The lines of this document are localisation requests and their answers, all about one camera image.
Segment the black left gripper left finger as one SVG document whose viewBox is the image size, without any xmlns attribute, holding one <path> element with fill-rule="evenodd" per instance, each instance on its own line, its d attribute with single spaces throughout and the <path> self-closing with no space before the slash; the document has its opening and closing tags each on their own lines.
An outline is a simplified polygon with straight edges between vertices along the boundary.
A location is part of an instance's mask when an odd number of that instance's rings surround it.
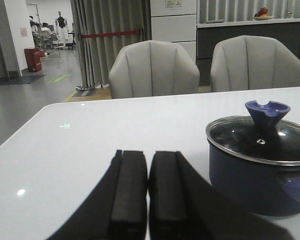
<svg viewBox="0 0 300 240">
<path fill-rule="evenodd" d="M 51 240 L 143 240 L 148 173 L 144 153 L 117 150 L 107 171 Z"/>
</svg>

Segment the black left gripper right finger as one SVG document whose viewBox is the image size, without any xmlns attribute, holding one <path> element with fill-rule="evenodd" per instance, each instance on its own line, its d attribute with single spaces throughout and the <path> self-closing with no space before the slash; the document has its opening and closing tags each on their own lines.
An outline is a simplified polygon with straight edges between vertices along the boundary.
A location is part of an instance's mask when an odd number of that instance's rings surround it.
<svg viewBox="0 0 300 240">
<path fill-rule="evenodd" d="M 181 152 L 157 151 L 149 173 L 152 240 L 292 240 L 289 231 L 222 196 Z"/>
</svg>

